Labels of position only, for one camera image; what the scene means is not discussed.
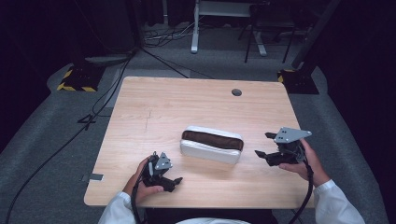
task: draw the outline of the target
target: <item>wooden table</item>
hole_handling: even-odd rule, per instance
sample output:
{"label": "wooden table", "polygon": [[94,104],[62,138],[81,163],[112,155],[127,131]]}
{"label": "wooden table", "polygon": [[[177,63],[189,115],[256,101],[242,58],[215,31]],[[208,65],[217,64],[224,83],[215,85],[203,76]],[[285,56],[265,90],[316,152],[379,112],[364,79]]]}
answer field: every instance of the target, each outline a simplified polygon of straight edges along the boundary
{"label": "wooden table", "polygon": [[[233,89],[242,91],[232,95]],[[184,156],[179,142],[189,125],[239,133],[244,149],[236,165]],[[164,176],[183,177],[172,192],[140,205],[179,208],[298,208],[308,183],[270,167],[254,150],[276,152],[266,132],[299,129],[281,83],[237,80],[127,77],[123,80],[84,201],[107,205],[123,189],[139,162],[165,152],[173,163]],[[313,200],[307,207],[313,207]]]}

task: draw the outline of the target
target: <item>dark background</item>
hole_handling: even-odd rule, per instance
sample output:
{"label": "dark background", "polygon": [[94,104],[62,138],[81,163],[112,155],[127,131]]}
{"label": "dark background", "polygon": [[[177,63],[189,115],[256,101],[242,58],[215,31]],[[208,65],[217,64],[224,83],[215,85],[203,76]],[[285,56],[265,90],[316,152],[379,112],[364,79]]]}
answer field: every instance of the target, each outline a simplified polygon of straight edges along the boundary
{"label": "dark background", "polygon": [[[124,33],[117,34],[125,41],[115,41],[119,37],[113,39],[113,35],[108,35],[116,33],[111,25],[90,27],[73,1],[1,1],[0,152],[50,94],[47,79],[55,71],[77,56],[111,53],[104,44],[121,51],[138,46],[141,41],[138,24],[149,19],[161,22],[155,19],[162,13],[159,1],[148,1],[157,5],[154,14],[146,11],[148,6],[138,6],[145,9],[140,10],[142,15],[134,11],[137,5],[132,0],[116,1],[107,13],[100,12],[107,8],[106,1],[98,2],[102,5],[92,7],[90,1],[78,1],[78,4],[92,24],[102,24],[113,18],[113,13],[119,14],[115,20],[119,20],[118,29]],[[60,7],[64,14],[54,14],[53,10]],[[375,174],[390,223],[396,222],[393,213],[396,194],[391,189],[396,179],[392,173],[396,156],[392,145],[396,114],[395,9],[395,3],[384,0],[341,1],[304,59],[305,67],[319,66],[326,76],[329,95]],[[188,15],[182,17],[182,20],[190,19]],[[73,24],[72,30],[65,30],[67,24],[63,21]],[[98,41],[92,29],[105,43]],[[311,69],[304,69],[305,75],[309,76],[310,72]]]}

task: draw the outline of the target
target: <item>black cable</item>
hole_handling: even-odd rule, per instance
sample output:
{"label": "black cable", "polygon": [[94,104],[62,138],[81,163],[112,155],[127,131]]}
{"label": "black cable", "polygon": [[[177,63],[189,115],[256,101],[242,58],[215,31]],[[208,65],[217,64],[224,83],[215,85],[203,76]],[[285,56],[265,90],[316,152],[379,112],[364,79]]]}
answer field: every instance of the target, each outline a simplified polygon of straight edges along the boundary
{"label": "black cable", "polygon": [[[137,49],[133,49],[133,51],[132,51],[132,53],[131,53],[131,55],[129,55],[128,56],[128,60],[130,60],[130,58],[133,58],[135,55],[136,55],[136,51],[137,51]],[[122,75],[123,75],[123,70],[122,70],[122,67],[120,68],[120,74],[119,74],[119,77],[116,79],[116,81],[113,83],[113,84],[111,84],[111,86],[110,86],[110,88],[95,102],[95,104],[92,106],[92,113],[93,114],[98,114],[97,115],[97,117],[110,117],[110,116],[101,116],[101,115],[99,115],[99,113],[96,113],[95,112],[95,107],[96,107],[96,105],[99,103],[99,101],[103,98],[103,97],[105,97],[110,91],[111,91],[111,89],[113,89],[113,87],[116,85],[116,87],[115,87],[115,89],[113,90],[113,92],[115,92],[115,90],[117,89],[117,87],[120,85],[120,81],[121,81],[121,78],[122,78]]]}
{"label": "black cable", "polygon": [[175,72],[181,74],[183,77],[185,78],[189,78],[186,75],[182,74],[181,72],[177,71],[174,67],[172,67],[171,65],[169,65],[168,63],[164,62],[163,60],[161,60],[159,57],[155,56],[154,54],[146,51],[145,49],[141,48],[145,53],[147,53],[148,55],[150,55],[151,57],[157,59],[158,61],[160,61],[161,63],[165,64],[166,66],[168,66],[169,68],[171,68],[172,70],[174,70]]}
{"label": "black cable", "polygon": [[140,172],[139,177],[136,179],[136,183],[134,183],[134,187],[132,188],[131,206],[132,206],[132,211],[134,212],[134,220],[136,221],[136,224],[142,223],[142,221],[140,220],[139,212],[137,211],[137,206],[136,206],[137,189],[139,188],[139,184],[142,181],[141,178],[142,178],[143,172],[146,170],[148,165],[149,165],[149,158],[148,158],[147,162],[145,163],[145,166],[143,167],[142,171]]}
{"label": "black cable", "polygon": [[308,203],[309,199],[311,198],[312,190],[314,188],[314,171],[312,170],[311,166],[308,164],[308,160],[305,160],[303,162],[305,164],[306,171],[308,172],[308,192],[306,193],[306,196],[305,196],[305,199],[303,201],[303,204],[301,205],[301,207],[297,211],[297,213],[294,215],[294,217],[291,219],[289,224],[294,223],[295,220],[303,212],[303,210],[305,209],[306,204]]}
{"label": "black cable", "polygon": [[[133,57],[129,58],[128,61],[124,64],[123,69],[122,69],[122,73],[125,71],[126,65],[129,63],[129,61],[131,61]],[[85,130],[85,128],[91,124],[91,122],[98,116],[98,114],[106,107],[106,105],[108,104],[108,102],[110,101],[111,97],[114,95],[115,90],[112,92],[111,96],[108,98],[108,100],[102,105],[102,107],[99,109],[99,111],[97,113],[94,113],[93,116],[90,117],[90,119],[87,121],[87,123],[80,128],[65,144],[63,144],[58,150],[55,151],[55,153],[53,153],[46,161],[44,161],[30,176],[29,178],[27,178],[27,180],[23,183],[23,185],[21,186],[21,188],[18,190],[17,194],[15,195],[14,199],[12,200],[11,205],[8,208],[8,212],[7,212],[7,217],[6,217],[6,224],[8,224],[9,219],[11,217],[11,212],[12,212],[12,208],[15,205],[15,202],[17,201],[18,197],[20,196],[21,192],[23,191],[23,189],[26,187],[26,185],[33,179],[33,177],[35,177],[35,175],[50,161],[52,160],[52,158],[54,158],[56,155],[58,155],[65,147],[67,147],[83,130]]]}
{"label": "black cable", "polygon": [[158,58],[160,58],[161,60],[164,60],[164,61],[166,61],[166,62],[172,63],[172,64],[174,64],[174,65],[176,65],[176,66],[179,66],[179,67],[182,67],[182,68],[185,68],[185,69],[189,69],[189,70],[191,70],[192,72],[197,73],[197,74],[200,74],[200,75],[202,75],[202,76],[204,76],[204,77],[209,77],[209,78],[214,79],[213,77],[210,77],[210,76],[208,76],[208,75],[205,75],[204,73],[200,73],[200,72],[198,72],[198,71],[196,71],[196,70],[190,69],[189,67],[185,67],[185,66],[180,65],[180,64],[178,64],[178,63],[174,63],[174,62],[172,62],[172,61],[166,60],[165,58],[163,58],[163,57],[161,57],[161,56],[158,56],[158,55],[155,55],[155,56],[158,57]]}
{"label": "black cable", "polygon": [[[294,209],[290,209],[291,210],[291,212],[294,214],[294,215],[296,215],[296,211],[294,211]],[[299,220],[299,222],[301,223],[301,224],[304,224],[304,222],[303,222],[303,220],[300,218],[300,217],[297,217],[298,218],[298,220]]]}

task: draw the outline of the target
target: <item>table leg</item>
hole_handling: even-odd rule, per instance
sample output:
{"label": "table leg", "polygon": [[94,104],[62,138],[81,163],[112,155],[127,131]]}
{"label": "table leg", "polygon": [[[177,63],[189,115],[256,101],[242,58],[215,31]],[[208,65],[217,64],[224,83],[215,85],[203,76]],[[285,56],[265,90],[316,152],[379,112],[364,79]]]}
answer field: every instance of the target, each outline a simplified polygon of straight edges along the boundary
{"label": "table leg", "polygon": [[257,47],[259,48],[260,55],[262,57],[267,56],[267,50],[265,50],[265,46],[262,43],[262,32],[256,32],[254,34],[254,38],[256,39]]}
{"label": "table leg", "polygon": [[197,53],[197,52],[198,52],[199,1],[200,1],[200,0],[195,0],[195,10],[194,10],[194,31],[193,31],[193,34],[192,34],[191,53]]}

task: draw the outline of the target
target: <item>black curtain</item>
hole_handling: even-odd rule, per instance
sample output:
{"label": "black curtain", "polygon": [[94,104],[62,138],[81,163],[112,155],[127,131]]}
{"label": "black curtain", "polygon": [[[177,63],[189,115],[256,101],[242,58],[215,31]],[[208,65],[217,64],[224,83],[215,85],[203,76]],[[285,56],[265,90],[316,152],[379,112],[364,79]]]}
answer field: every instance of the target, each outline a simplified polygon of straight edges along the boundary
{"label": "black curtain", "polygon": [[163,23],[163,0],[143,0],[142,9],[142,21],[148,26]]}
{"label": "black curtain", "polygon": [[195,0],[167,0],[166,6],[169,26],[177,26],[184,21],[194,21]]}
{"label": "black curtain", "polygon": [[[181,22],[194,20],[195,0],[166,0],[168,25],[177,26]],[[142,1],[142,21],[153,26],[164,23],[163,0]]]}

